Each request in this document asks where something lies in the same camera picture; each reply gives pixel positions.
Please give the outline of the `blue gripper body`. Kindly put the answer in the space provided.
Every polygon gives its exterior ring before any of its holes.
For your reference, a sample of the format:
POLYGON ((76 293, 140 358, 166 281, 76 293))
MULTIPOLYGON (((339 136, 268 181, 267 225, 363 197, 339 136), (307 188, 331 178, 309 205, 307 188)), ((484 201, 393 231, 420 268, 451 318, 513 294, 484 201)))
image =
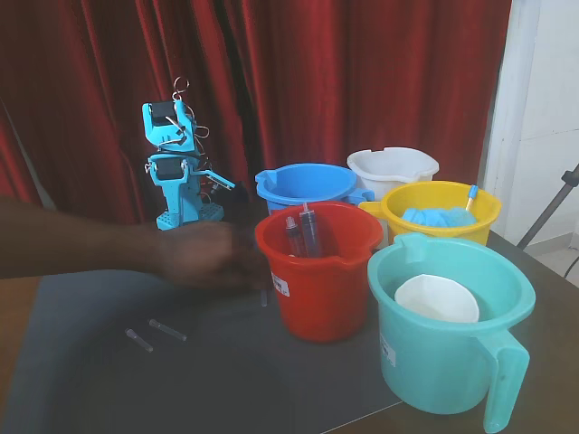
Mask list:
POLYGON ((187 153, 156 153, 145 163, 145 172, 154 184, 187 183, 200 165, 200 157, 187 153))

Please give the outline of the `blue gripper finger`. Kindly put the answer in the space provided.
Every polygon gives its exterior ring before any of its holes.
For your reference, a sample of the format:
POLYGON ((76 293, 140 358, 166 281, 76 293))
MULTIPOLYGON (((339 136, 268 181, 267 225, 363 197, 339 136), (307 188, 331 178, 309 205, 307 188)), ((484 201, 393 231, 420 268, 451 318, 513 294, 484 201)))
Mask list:
POLYGON ((196 178, 189 178, 183 186, 183 222, 199 220, 199 184, 196 178))
POLYGON ((181 186, 178 180, 161 181, 159 186, 166 199, 166 211, 157 217, 157 227, 161 231, 168 231, 183 224, 181 186))

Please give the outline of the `person's hand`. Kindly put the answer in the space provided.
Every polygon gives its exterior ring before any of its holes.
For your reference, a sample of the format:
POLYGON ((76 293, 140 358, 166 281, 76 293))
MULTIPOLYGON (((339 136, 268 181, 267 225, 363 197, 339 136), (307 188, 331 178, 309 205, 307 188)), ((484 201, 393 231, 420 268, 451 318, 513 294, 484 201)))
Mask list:
POLYGON ((226 222, 197 222, 156 236, 150 271, 190 288, 255 290, 270 281, 253 239, 226 222))

